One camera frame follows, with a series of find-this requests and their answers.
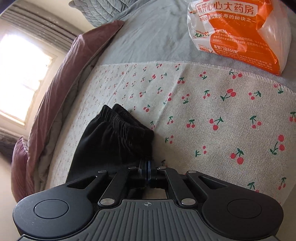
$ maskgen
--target ribbed gray surface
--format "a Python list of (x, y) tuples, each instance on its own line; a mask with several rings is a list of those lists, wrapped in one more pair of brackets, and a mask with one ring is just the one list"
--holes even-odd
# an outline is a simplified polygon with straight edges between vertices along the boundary
[[(20, 241), (29, 241), (25, 237)], [(276, 241), (274, 237), (262, 241)], [(233, 241), (210, 230), (194, 210), (173, 200), (123, 200), (101, 210), (90, 226), (63, 241)]]

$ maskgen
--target quilted pillow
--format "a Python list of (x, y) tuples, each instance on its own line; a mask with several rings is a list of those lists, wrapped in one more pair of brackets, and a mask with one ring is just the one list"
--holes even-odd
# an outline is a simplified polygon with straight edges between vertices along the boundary
[(72, 0), (69, 6), (77, 8), (95, 27), (107, 23), (116, 14), (129, 8), (137, 0)]
[(17, 202), (26, 197), (26, 166), (28, 148), (23, 137), (15, 144), (11, 164), (11, 191)]

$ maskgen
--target cherry print blanket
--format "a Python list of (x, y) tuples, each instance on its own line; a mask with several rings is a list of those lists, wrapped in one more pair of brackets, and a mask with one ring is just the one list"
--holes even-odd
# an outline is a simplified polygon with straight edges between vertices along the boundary
[(294, 92), (235, 69), (160, 61), (93, 69), (60, 133), (46, 188), (65, 182), (85, 127), (115, 103), (155, 132), (159, 166), (198, 170), (281, 204), (295, 184)]

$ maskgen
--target black pants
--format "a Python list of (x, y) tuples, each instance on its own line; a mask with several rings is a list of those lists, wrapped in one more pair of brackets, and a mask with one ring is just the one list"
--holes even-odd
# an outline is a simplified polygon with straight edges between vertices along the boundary
[(104, 105), (87, 125), (76, 148), (67, 182), (96, 175), (99, 170), (115, 174), (123, 167), (139, 166), (152, 159), (154, 133), (116, 104)]

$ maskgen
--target curtain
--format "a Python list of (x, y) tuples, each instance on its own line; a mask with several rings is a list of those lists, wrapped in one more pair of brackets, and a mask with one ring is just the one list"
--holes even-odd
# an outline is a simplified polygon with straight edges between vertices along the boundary
[(66, 52), (71, 48), (74, 39), (82, 33), (57, 16), (25, 1), (15, 2), (0, 18)]

